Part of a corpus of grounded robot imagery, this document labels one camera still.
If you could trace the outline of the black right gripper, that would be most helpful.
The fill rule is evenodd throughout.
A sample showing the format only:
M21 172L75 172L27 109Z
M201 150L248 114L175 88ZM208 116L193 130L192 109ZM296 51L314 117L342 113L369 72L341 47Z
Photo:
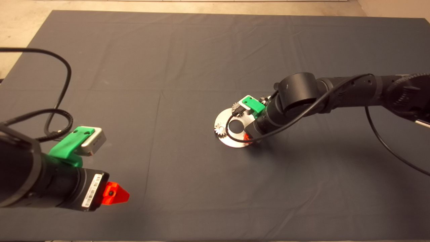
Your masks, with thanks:
M245 128L244 140L260 138L272 131L272 124L267 116L259 116Z

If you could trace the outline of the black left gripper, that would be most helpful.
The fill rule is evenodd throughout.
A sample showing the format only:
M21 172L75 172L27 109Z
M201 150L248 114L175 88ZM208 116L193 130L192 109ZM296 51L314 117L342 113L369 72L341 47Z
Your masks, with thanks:
M128 202L130 194L115 182L108 182L109 173L102 170L79 168L79 183L73 194L72 209L95 211L102 205Z

